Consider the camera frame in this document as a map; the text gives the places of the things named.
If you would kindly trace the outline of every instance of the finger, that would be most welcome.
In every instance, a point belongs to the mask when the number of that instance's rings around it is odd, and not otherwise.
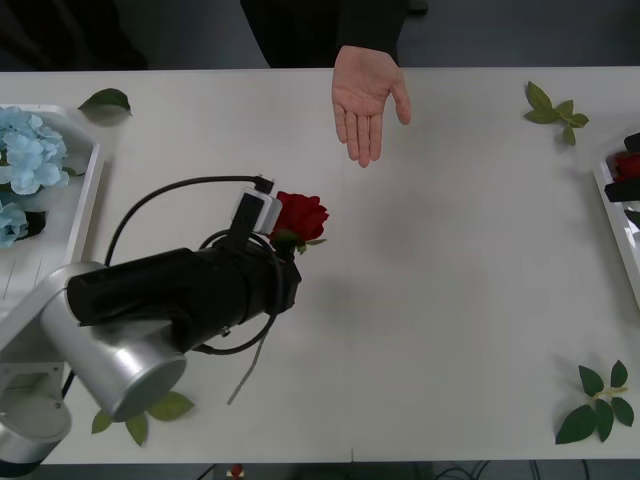
[[[407,92],[407,86],[404,83],[404,76],[402,73],[398,80],[391,86],[391,95],[396,102],[396,114],[398,120],[404,125],[408,125],[411,122],[411,100],[409,99],[409,93]]]
[[[382,115],[371,117],[369,130],[371,131],[371,160],[375,162],[380,158],[380,153],[382,153]]]
[[[351,160],[357,160],[358,149],[358,119],[353,112],[347,112],[347,152]]]
[[[337,103],[333,104],[333,116],[336,119],[336,133],[338,139],[342,143],[347,143],[347,120],[345,118],[345,111]]]
[[[362,168],[369,165],[371,156],[369,155],[369,117],[358,117],[358,148],[360,149],[360,155],[358,155],[358,162]]]

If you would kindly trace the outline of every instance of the black sleeve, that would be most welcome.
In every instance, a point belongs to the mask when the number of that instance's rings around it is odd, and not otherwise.
[[[409,0],[341,0],[338,48],[371,48],[394,56]]]

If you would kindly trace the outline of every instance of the white tray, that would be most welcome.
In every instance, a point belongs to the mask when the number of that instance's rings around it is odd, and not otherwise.
[[[612,203],[604,193],[604,187],[613,182],[611,174],[612,156],[619,152],[624,152],[624,139],[628,134],[621,135],[620,138],[608,144],[599,154],[599,161],[594,168],[594,175],[598,183],[598,189],[604,202],[604,207],[609,216],[609,222],[613,234],[618,243],[618,249],[622,256],[622,261],[627,270],[636,302],[640,306],[640,230],[627,218],[625,210],[635,210],[640,212],[640,202]]]
[[[86,174],[71,178],[67,187],[48,188],[25,204],[34,211],[46,209],[47,225],[39,235],[0,249],[0,319],[42,278],[80,260],[103,165],[98,143],[63,108],[16,106],[33,112],[60,132],[68,151],[65,165]]]

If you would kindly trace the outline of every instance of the red flower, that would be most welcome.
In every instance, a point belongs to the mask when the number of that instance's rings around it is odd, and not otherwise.
[[[618,153],[613,159],[618,173],[616,181],[640,177],[640,153]]]
[[[320,205],[319,197],[279,192],[278,200],[282,202],[282,211],[271,234],[271,243],[277,240],[278,232],[282,230],[295,233],[297,243],[303,245],[324,233],[323,223],[329,214]]]

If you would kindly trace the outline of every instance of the green leaf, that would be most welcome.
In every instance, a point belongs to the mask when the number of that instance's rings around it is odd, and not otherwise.
[[[161,422],[172,422],[194,407],[193,402],[178,392],[169,392],[147,412]]]
[[[629,405],[626,400],[620,397],[613,397],[611,399],[611,406],[613,407],[613,413],[616,414],[616,418],[620,423],[627,427],[633,425],[633,408],[631,408],[631,405]]]
[[[613,388],[620,388],[625,384],[627,378],[629,378],[627,367],[625,367],[624,364],[620,360],[618,360],[611,369],[611,386]]]
[[[583,367],[580,365],[578,367],[580,370],[580,380],[582,380],[582,389],[584,393],[593,397],[596,393],[600,393],[604,390],[604,382],[600,375],[591,370],[590,368]]]
[[[84,173],[78,173],[73,168],[62,167],[63,172],[67,172],[70,177],[83,177]]]
[[[596,429],[596,414],[589,405],[582,405],[567,415],[556,435],[556,445],[579,442]]]
[[[568,122],[573,128],[582,128],[589,123],[589,119],[584,113],[576,113],[568,120]]]
[[[569,121],[569,119],[573,115],[573,100],[562,102],[556,107],[556,112],[558,112],[558,115],[560,115],[566,121]]]
[[[524,114],[524,118],[538,125],[548,125],[560,120],[560,115],[555,110],[531,110]]]
[[[627,216],[630,222],[632,222],[636,227],[640,228],[640,212],[634,212],[633,210],[625,210],[624,214]]]
[[[44,230],[47,224],[47,212],[24,212],[24,214],[27,216],[27,222],[29,222],[27,234],[17,241],[26,240],[29,237],[38,235]]]
[[[95,107],[115,106],[125,109],[131,114],[131,105],[127,96],[115,88],[106,88],[94,93],[78,107],[78,110],[89,110]]]
[[[104,410],[100,410],[95,417],[93,417],[93,423],[91,424],[91,433],[96,434],[104,432],[111,426],[111,417]]]
[[[598,436],[604,442],[611,434],[613,428],[613,410],[604,400],[596,400],[596,424],[598,426]]]
[[[534,110],[553,110],[549,96],[533,82],[527,84],[527,100]]]
[[[139,447],[147,440],[149,434],[149,424],[147,423],[147,417],[143,413],[136,417],[130,418],[126,421],[127,430],[133,441],[138,444]]]
[[[564,138],[567,145],[571,145],[572,147],[576,145],[576,134],[573,132],[573,128],[569,125],[564,127],[564,130],[562,131],[562,138]]]

